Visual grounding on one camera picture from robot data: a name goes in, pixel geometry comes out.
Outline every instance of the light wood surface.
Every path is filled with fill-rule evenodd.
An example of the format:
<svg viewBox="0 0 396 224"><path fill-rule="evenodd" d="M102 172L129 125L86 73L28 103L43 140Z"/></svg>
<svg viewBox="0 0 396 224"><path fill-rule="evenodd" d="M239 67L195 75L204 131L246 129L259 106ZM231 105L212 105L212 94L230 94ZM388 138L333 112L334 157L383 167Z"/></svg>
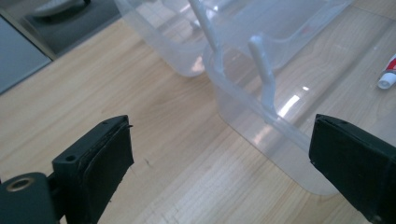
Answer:
<svg viewBox="0 0 396 224"><path fill-rule="evenodd" d="M394 10L381 8L393 0L370 2L355 4L396 30ZM370 43L385 49L382 41L394 37L389 31ZM388 57L355 54L356 73ZM124 21L0 96L0 177L49 175L54 157L123 114L134 125L135 164L100 223L367 223L342 195L314 195L292 181L219 117L206 75L175 74Z"/></svg>

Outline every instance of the clear plastic bin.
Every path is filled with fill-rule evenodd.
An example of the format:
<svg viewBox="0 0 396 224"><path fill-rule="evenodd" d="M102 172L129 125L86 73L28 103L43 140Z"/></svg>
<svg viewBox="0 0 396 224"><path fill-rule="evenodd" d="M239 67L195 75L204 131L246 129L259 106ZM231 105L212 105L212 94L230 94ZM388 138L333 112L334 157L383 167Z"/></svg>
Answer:
<svg viewBox="0 0 396 224"><path fill-rule="evenodd" d="M349 49L364 49L373 41L350 41L345 46L344 30L336 25L320 33L351 2L202 0L198 2L200 16L187 0L116 0L123 18L178 73L191 77L206 70L215 86L219 113L227 123L302 187L324 195L337 190L308 158L310 130L315 113L320 112L316 108L359 55ZM372 28L367 35L378 29ZM294 57L308 43L300 55L313 50L313 44L325 46L310 42L319 33L324 39L334 34L339 37L338 49L330 52L333 61L327 63L327 54ZM274 83L262 82L248 46L254 35L261 38ZM300 67L307 61L312 64ZM276 91L266 101L263 92L271 94L271 89Z"/></svg>

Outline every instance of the red and white tube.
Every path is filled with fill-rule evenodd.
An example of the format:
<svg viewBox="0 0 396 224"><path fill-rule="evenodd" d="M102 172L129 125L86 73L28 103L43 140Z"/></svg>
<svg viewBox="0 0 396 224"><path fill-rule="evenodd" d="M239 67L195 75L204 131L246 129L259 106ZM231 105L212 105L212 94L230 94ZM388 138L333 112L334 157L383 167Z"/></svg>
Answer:
<svg viewBox="0 0 396 224"><path fill-rule="evenodd" d="M387 68L378 81L378 87L386 90L396 82L396 54L390 59Z"/></svg>

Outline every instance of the tube cap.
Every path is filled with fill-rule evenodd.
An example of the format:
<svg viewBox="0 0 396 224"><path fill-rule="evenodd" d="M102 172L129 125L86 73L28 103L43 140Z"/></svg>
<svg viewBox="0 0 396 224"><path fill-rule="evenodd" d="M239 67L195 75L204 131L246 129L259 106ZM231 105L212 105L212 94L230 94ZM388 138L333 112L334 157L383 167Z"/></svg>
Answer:
<svg viewBox="0 0 396 224"><path fill-rule="evenodd" d="M389 89L396 82L396 74L386 73L382 75L381 79L378 81L378 87L382 90Z"/></svg>

